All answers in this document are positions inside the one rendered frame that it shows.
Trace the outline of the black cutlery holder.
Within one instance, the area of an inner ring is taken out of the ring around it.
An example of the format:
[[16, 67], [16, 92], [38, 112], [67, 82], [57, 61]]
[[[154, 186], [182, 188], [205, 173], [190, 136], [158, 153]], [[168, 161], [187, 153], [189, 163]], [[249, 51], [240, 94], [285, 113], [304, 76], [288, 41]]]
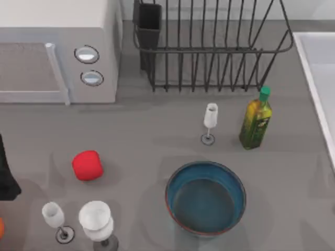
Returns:
[[141, 50], [155, 50], [159, 44], [162, 6], [156, 3], [133, 2], [133, 23]]

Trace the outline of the small white wine glass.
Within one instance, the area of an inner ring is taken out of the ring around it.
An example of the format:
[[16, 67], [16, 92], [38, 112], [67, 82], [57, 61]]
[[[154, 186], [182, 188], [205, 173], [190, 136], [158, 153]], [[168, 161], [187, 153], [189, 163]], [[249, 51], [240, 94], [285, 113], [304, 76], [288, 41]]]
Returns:
[[41, 209], [45, 222], [55, 229], [55, 239], [60, 244], [68, 244], [75, 238], [75, 230], [65, 225], [65, 216], [62, 208], [54, 201], [46, 203]]

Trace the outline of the large white goblet glass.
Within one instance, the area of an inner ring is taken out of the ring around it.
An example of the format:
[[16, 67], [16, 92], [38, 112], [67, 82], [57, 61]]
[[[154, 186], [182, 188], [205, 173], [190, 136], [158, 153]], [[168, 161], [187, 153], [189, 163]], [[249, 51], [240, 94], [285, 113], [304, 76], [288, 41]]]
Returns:
[[119, 251], [115, 222], [107, 203], [89, 201], [81, 207], [78, 217], [86, 237], [93, 242], [93, 251]]

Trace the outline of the round microwave knob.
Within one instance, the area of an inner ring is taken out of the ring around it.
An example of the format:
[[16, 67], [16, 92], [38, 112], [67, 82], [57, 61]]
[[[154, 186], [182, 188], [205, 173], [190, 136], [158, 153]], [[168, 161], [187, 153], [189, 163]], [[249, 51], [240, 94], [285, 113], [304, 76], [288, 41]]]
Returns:
[[81, 73], [80, 78], [81, 81], [88, 86], [99, 86], [104, 81], [103, 75], [94, 70]]
[[99, 52], [91, 46], [85, 45], [74, 50], [75, 58], [84, 64], [93, 64], [99, 60]]

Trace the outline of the blue bowl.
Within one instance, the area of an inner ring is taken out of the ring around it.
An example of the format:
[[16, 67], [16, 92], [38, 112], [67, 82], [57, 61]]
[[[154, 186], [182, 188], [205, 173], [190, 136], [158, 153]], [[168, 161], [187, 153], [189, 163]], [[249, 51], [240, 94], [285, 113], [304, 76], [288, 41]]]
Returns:
[[242, 219], [247, 193], [239, 176], [212, 161], [182, 165], [168, 179], [164, 200], [171, 219], [201, 237], [228, 232]]

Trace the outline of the slim white champagne glass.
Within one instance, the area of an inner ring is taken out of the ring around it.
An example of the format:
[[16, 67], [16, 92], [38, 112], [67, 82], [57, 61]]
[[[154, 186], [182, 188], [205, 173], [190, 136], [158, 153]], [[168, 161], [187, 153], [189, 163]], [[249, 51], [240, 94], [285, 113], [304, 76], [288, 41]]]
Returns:
[[201, 136], [201, 142], [204, 145], [211, 146], [214, 144], [215, 137], [210, 131], [217, 126], [217, 121], [218, 105], [216, 103], [209, 103], [204, 115], [204, 126], [207, 129], [207, 132]]

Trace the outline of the pale microwave oven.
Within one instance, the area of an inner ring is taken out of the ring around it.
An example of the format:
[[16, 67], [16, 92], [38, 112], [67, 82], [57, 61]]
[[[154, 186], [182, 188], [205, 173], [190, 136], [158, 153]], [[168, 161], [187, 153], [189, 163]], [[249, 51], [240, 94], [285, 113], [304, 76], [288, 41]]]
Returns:
[[[117, 26], [4, 27], [0, 28], [0, 104], [65, 104], [44, 46], [48, 42], [55, 44], [71, 104], [115, 102], [122, 49]], [[85, 45], [99, 52], [97, 62], [84, 64], [75, 58], [74, 50]], [[81, 73], [91, 70], [103, 75], [99, 86], [81, 81]]]

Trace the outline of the green oil bottle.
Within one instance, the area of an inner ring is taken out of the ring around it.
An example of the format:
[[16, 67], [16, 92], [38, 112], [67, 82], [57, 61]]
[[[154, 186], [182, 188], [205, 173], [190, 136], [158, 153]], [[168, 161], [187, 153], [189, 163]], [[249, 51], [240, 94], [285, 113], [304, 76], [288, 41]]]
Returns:
[[258, 99], [250, 101], [247, 105], [239, 134], [239, 140], [247, 150], [255, 149], [262, 143], [272, 117], [272, 108], [269, 103], [270, 93], [270, 87], [263, 86]]

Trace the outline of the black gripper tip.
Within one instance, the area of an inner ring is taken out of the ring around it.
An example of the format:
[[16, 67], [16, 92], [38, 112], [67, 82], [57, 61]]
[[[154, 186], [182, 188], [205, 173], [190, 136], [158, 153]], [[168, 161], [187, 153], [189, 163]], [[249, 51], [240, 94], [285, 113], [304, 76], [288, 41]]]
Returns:
[[21, 188], [10, 171], [0, 134], [0, 201], [14, 201], [20, 194]]

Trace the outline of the white sink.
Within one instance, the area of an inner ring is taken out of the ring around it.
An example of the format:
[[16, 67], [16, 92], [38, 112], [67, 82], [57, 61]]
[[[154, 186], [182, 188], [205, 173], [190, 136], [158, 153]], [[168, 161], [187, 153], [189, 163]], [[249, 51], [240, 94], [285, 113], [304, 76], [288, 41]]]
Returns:
[[335, 32], [293, 36], [335, 173]]

